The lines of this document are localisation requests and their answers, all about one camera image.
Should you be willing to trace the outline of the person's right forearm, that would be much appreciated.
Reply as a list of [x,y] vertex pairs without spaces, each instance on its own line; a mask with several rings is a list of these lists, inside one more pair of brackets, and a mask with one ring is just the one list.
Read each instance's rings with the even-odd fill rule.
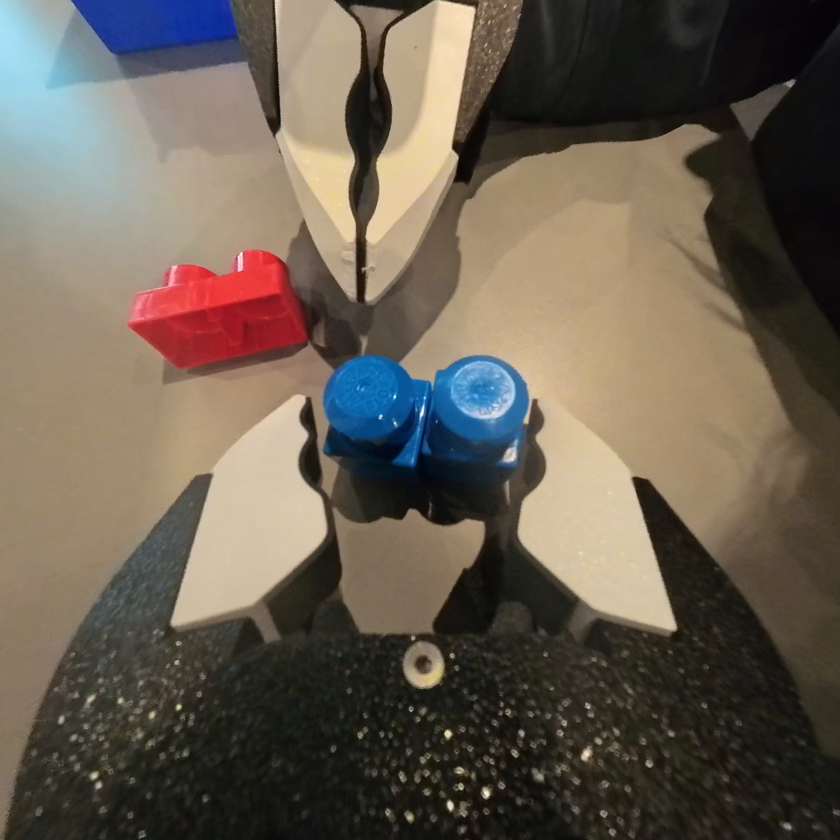
[[795,76],[838,1],[528,1],[496,117],[587,125],[719,109]]

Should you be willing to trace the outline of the blue plastic bin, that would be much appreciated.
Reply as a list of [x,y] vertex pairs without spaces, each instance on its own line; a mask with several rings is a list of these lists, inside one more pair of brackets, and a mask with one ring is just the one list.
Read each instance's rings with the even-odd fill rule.
[[229,1],[74,1],[117,56],[237,37]]

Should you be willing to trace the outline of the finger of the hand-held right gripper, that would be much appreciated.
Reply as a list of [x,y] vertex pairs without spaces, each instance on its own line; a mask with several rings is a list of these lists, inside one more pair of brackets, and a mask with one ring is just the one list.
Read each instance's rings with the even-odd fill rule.
[[413,261],[450,186],[476,7],[429,2],[389,24],[379,65],[388,130],[364,234],[364,301],[381,300]]
[[351,95],[366,58],[360,22],[334,1],[276,1],[276,141],[310,237],[345,296],[358,297]]

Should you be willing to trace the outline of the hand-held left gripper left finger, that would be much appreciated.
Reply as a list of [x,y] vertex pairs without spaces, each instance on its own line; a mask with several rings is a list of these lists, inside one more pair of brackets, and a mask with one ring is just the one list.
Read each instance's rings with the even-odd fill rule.
[[294,395],[213,468],[173,630],[248,620],[272,643],[304,629],[342,575],[321,477],[312,399]]

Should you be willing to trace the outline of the person's black clothing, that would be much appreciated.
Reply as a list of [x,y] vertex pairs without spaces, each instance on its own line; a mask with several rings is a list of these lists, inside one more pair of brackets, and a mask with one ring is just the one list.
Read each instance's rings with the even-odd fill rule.
[[839,31],[752,140],[765,202],[798,276],[839,330]]

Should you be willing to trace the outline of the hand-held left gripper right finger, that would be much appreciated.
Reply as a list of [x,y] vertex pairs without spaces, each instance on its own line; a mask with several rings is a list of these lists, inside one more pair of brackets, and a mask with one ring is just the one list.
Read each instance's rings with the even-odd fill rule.
[[512,548],[526,573],[517,598],[536,623],[583,642],[597,623],[673,636],[678,628],[634,475],[564,406],[533,401],[527,479]]

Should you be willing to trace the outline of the red two-stud mega block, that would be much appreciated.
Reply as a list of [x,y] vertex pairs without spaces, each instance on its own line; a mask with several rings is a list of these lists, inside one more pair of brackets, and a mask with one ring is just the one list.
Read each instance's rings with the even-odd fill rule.
[[296,349],[309,339],[287,264],[261,249],[237,254],[224,274],[171,266],[157,287],[134,296],[128,327],[179,370]]

